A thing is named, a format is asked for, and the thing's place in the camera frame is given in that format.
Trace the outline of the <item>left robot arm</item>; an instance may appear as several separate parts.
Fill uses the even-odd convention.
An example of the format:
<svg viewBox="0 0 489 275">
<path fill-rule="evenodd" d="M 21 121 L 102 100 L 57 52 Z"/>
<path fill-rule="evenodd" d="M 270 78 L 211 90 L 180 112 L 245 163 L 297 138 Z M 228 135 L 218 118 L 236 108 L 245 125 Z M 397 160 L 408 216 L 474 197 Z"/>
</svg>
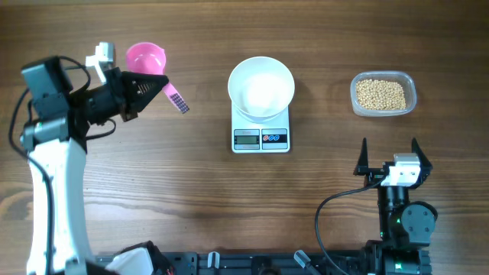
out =
<svg viewBox="0 0 489 275">
<path fill-rule="evenodd" d="M 24 66 L 37 119 L 24 125 L 20 154 L 31 168 L 34 233 L 29 274 L 107 274 L 96 263 L 86 232 L 83 175 L 91 125 L 138 116 L 165 87 L 165 75 L 106 70 L 104 85 L 75 90 L 62 56 Z"/>
</svg>

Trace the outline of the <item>pink measuring scoop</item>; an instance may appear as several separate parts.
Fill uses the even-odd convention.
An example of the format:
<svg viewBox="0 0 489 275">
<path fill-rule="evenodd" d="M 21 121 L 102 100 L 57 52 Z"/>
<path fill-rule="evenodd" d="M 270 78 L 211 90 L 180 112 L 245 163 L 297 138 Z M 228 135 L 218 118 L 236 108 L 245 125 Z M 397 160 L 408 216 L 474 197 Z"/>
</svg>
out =
<svg viewBox="0 0 489 275">
<path fill-rule="evenodd" d="M 126 52 L 126 65 L 133 73 L 163 75 L 166 63 L 165 50 L 150 42 L 134 44 Z M 163 87 L 162 92 L 181 113 L 189 111 L 189 106 L 171 82 Z"/>
</svg>

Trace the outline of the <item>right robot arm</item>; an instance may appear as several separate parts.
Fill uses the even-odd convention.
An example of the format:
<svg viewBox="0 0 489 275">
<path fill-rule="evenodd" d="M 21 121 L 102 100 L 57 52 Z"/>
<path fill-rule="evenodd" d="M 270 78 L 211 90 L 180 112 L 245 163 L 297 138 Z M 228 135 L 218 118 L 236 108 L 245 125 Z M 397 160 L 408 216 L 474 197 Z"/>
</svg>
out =
<svg viewBox="0 0 489 275">
<path fill-rule="evenodd" d="M 394 154 L 381 168 L 368 164 L 364 139 L 354 175 L 364 177 L 364 185 L 377 190 L 381 239 L 368 241 L 361 249 L 360 274 L 432 273 L 429 252 L 438 212 L 427 202 L 412 202 L 409 191 L 421 186 L 430 175 L 432 164 L 417 140 L 409 153 Z"/>
</svg>

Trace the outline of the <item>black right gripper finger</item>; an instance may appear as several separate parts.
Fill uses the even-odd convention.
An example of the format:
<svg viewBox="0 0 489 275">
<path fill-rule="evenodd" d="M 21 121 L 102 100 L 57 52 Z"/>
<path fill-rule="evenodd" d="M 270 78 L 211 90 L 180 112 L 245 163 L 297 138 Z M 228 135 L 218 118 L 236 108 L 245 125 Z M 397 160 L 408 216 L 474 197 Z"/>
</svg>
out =
<svg viewBox="0 0 489 275">
<path fill-rule="evenodd" d="M 368 173 L 369 173 L 368 145 L 367 145 L 367 138 L 364 137 L 361 144 L 361 152 L 353 174 L 355 176 L 365 176 Z"/>
<path fill-rule="evenodd" d="M 432 170 L 433 166 L 427 156 L 423 153 L 417 139 L 413 138 L 411 141 L 411 151 L 417 155 L 422 170 Z"/>
</svg>

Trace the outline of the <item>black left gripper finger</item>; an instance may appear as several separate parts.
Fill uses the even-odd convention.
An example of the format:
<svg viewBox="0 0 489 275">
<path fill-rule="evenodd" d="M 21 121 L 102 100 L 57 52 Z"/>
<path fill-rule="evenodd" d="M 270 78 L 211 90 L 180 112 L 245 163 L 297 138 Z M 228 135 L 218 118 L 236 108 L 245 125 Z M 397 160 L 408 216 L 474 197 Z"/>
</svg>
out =
<svg viewBox="0 0 489 275">
<path fill-rule="evenodd" d="M 123 122 L 137 118 L 138 114 L 150 104 L 158 93 L 158 89 L 148 90 L 146 92 L 142 92 L 141 90 L 126 92 L 125 107 L 121 114 Z"/>
<path fill-rule="evenodd" d="M 121 73 L 121 80 L 125 89 L 132 95 L 156 95 L 169 83 L 169 79 L 165 75 L 127 71 Z"/>
</svg>

